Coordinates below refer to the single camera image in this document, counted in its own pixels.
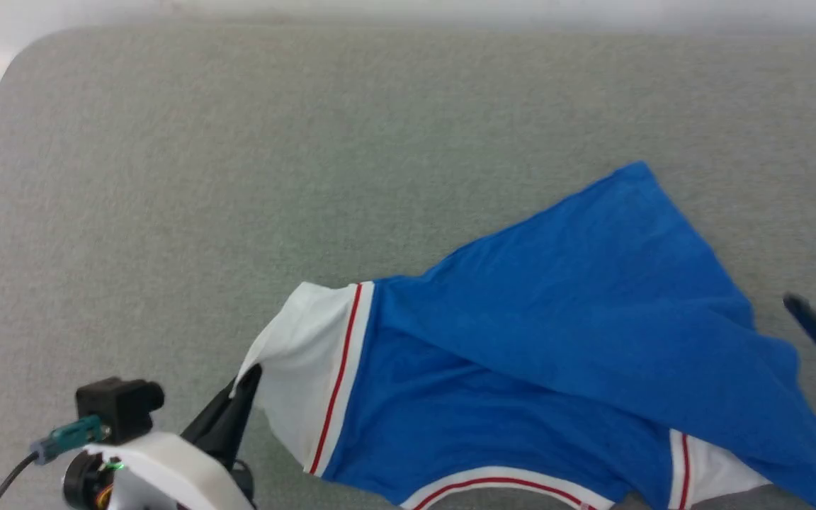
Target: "white wall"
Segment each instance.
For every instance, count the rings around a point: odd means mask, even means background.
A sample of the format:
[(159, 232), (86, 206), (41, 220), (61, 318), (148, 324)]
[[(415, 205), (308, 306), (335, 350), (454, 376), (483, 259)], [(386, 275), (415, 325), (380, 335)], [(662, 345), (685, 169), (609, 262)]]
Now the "white wall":
[(72, 26), (184, 17), (274, 23), (816, 33), (816, 0), (0, 0), (0, 77), (20, 49)]

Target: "gray fabric surface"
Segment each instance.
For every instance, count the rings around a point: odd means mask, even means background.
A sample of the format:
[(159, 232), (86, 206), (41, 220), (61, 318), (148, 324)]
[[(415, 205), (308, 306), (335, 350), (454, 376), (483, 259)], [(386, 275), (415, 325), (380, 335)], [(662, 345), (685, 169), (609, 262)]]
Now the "gray fabric surface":
[[(158, 425), (179, 430), (299, 281), (417, 273), (633, 159), (760, 330), (797, 345), (816, 409), (816, 352), (780, 304), (816, 300), (816, 40), (165, 25), (36, 43), (0, 87), (0, 480), (78, 385), (159, 381)], [(60, 508), (68, 458), (1, 507)], [(243, 458), (265, 510), (389, 507), (300, 474), (261, 414)], [(804, 507), (770, 487), (698, 506)]]

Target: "red trim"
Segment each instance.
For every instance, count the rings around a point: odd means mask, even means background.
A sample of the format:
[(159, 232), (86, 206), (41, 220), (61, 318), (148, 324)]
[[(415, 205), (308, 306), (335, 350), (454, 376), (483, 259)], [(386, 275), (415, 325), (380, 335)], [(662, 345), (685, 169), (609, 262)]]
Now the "red trim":
[(686, 503), (689, 500), (689, 478), (691, 478), (691, 462), (689, 460), (689, 436), (685, 433), (682, 435), (682, 452), (684, 453), (684, 462), (686, 462), (686, 475), (682, 480), (682, 501), (679, 502), (679, 510), (686, 510)]
[(357, 303), (361, 300), (361, 284), (357, 285), (354, 290), (354, 303), (352, 304), (352, 313), (348, 318), (348, 329), (346, 329), (346, 341), (342, 346), (342, 362), (339, 363), (339, 375), (336, 376), (336, 384), (333, 385), (333, 396), (329, 398), (329, 406), (327, 407), (327, 419), (323, 423), (323, 431), (320, 432), (320, 442), (317, 444), (317, 454), (314, 455), (314, 464), (310, 467), (310, 474), (317, 474), (317, 465), (320, 464), (320, 455), (323, 453), (323, 445), (327, 442), (327, 433), (329, 432), (329, 422), (333, 419), (333, 407), (336, 406), (336, 397), (339, 394), (339, 387), (342, 385), (342, 378), (346, 374), (346, 362), (349, 360), (349, 343), (351, 342), (351, 332), (354, 326), (354, 316), (357, 315)]
[(430, 501), (435, 500), (441, 494), (445, 492), (449, 492), (454, 489), (460, 489), (464, 487), (469, 487), (469, 485), (478, 485), (478, 484), (515, 484), (515, 485), (525, 485), (525, 487), (531, 487), (535, 489), (539, 489), (542, 491), (547, 491), (557, 496), (564, 497), (567, 500), (570, 500), (572, 503), (577, 504), (577, 506), (582, 506), (581, 500), (572, 496), (564, 491), (560, 491), (557, 488), (547, 487), (547, 485), (536, 484), (534, 482), (529, 482), (528, 480), (519, 480), (518, 478), (509, 478), (509, 477), (489, 477), (489, 478), (477, 478), (474, 480), (468, 480), (467, 482), (458, 482), (455, 484), (446, 485), (446, 487), (441, 488), (440, 490), (430, 494), (430, 496), (425, 497), (423, 501), (421, 501), (418, 506), (414, 507), (414, 510), (422, 510), (427, 504), (430, 504)]

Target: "black cable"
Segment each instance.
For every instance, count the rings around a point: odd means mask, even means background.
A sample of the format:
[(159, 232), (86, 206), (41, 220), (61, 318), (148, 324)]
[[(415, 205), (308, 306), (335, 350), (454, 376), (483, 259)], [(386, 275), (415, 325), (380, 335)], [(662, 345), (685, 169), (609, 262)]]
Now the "black cable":
[(6, 479), (4, 479), (0, 485), (0, 499), (2, 499), (2, 494), (5, 494), (6, 490), (9, 490), (9, 485), (12, 484), (14, 478), (17, 478), (17, 475), (19, 475), (24, 468), (28, 467), (31, 462), (35, 461), (37, 456), (39, 456), (39, 454), (36, 452), (27, 455), (18, 465), (14, 467), (14, 469), (12, 469), (12, 472), (7, 475)]

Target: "clothing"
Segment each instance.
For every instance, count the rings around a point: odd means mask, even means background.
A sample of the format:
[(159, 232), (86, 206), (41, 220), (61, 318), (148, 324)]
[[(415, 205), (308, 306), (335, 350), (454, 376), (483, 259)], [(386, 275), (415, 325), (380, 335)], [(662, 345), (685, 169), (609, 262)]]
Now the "clothing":
[(306, 471), (405, 508), (474, 487), (687, 508), (767, 480), (816, 506), (796, 352), (641, 162), (419, 277), (303, 284), (258, 362)]

